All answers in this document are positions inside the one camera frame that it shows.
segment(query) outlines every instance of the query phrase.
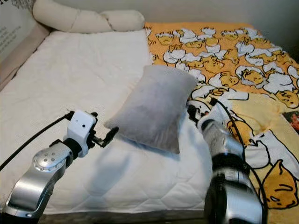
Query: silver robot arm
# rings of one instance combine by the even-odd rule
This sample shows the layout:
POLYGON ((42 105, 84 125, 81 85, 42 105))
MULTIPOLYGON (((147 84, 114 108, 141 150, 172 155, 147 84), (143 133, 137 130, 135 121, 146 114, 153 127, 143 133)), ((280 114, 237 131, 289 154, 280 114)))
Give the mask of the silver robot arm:
POLYGON ((76 111, 68 125, 64 141, 56 140, 49 148, 34 155, 30 168, 15 184, 9 195, 3 214, 23 220, 40 218, 55 183, 64 175, 73 160, 84 157, 95 145, 94 143, 101 147, 106 146, 117 133, 118 128, 114 128, 104 140, 95 137, 93 128, 97 122, 96 116, 96 113, 91 115, 76 111))

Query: white bolster pillow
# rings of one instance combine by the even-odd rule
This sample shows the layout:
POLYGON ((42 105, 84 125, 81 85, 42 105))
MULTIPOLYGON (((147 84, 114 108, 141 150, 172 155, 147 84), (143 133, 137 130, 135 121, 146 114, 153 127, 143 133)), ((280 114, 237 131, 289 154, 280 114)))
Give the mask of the white bolster pillow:
POLYGON ((144 26, 144 17, 135 10, 94 11, 63 6, 53 0, 36 0, 34 18, 49 27, 72 33, 134 31, 144 26))

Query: gray pillow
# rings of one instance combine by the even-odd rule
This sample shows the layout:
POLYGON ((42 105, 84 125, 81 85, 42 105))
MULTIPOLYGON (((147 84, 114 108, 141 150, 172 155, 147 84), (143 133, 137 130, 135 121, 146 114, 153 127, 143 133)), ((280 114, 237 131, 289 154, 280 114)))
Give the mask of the gray pillow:
POLYGON ((161 65, 144 67, 143 77, 105 127, 150 147, 179 154, 178 123, 197 79, 161 65))

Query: quilted fabric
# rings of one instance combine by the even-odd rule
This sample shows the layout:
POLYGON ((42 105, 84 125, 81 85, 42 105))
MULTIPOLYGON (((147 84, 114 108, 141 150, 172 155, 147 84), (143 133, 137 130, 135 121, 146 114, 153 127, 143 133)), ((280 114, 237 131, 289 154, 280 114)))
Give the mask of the quilted fabric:
MULTIPOLYGON (((68 109, 97 112, 96 135, 104 137, 108 129, 103 121, 120 109, 148 64, 144 30, 52 33, 0 92, 0 163, 68 109)), ((2 205, 32 156, 62 139, 67 124, 63 121, 42 134, 2 170, 2 205)), ((57 182, 45 213, 201 210, 211 158, 186 113, 180 122, 179 147, 180 155, 174 155, 121 137, 104 149, 94 147, 57 182)))

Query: white wall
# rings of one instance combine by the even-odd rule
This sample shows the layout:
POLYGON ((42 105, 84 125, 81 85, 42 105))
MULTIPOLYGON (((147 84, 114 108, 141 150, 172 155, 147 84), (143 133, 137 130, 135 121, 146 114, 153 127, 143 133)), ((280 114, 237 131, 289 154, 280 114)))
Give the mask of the white wall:
POLYGON ((97 12, 135 9, 146 21, 245 22, 299 59, 299 0, 55 0, 97 12))

